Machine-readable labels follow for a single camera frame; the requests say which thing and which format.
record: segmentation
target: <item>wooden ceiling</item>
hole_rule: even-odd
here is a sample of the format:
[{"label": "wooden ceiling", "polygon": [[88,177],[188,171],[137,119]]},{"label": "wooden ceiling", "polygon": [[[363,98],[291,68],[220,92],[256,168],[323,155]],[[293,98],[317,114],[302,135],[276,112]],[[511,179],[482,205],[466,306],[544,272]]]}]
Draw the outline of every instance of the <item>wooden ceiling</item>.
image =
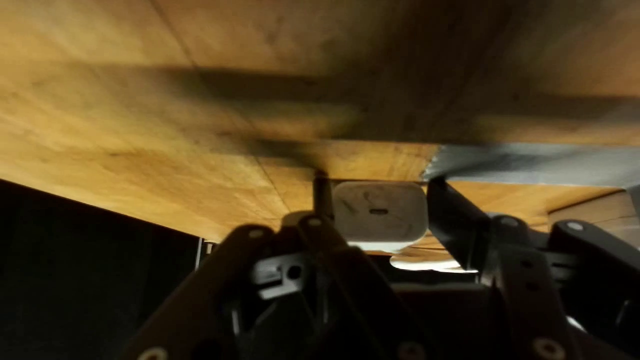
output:
[{"label": "wooden ceiling", "polygon": [[[638,43],[634,0],[1,0],[0,177],[220,240],[307,207],[320,168],[640,145]],[[536,225],[609,191],[457,186]]]}]

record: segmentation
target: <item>wood grain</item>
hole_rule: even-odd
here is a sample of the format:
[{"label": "wood grain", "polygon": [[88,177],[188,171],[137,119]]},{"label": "wood grain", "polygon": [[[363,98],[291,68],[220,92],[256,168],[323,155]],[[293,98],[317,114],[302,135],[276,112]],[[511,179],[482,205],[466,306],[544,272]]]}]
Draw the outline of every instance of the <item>wood grain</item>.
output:
[{"label": "wood grain", "polygon": [[[307,207],[314,170],[640,144],[631,0],[0,0],[0,30],[0,177],[207,240]],[[460,186],[533,225],[609,191]]]}]

